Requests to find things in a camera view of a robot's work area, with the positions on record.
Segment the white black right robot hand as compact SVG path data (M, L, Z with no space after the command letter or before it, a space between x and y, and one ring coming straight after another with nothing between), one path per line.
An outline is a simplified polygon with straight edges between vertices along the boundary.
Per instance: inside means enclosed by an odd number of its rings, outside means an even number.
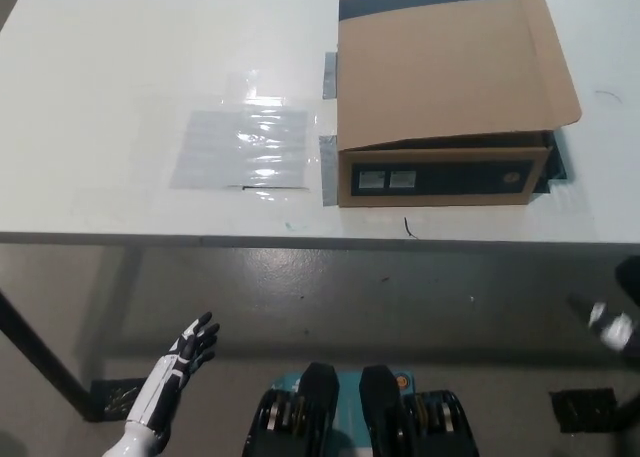
M589 332L610 351L639 360L639 322L625 312L612 310L607 302L572 293L568 305Z

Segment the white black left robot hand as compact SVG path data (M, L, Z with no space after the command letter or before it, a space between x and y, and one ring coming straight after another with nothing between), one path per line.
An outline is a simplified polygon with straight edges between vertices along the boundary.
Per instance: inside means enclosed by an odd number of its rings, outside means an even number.
M140 390L126 422L141 424L157 436L171 425L182 391L191 377L215 357L219 323L212 313L196 318L156 362Z

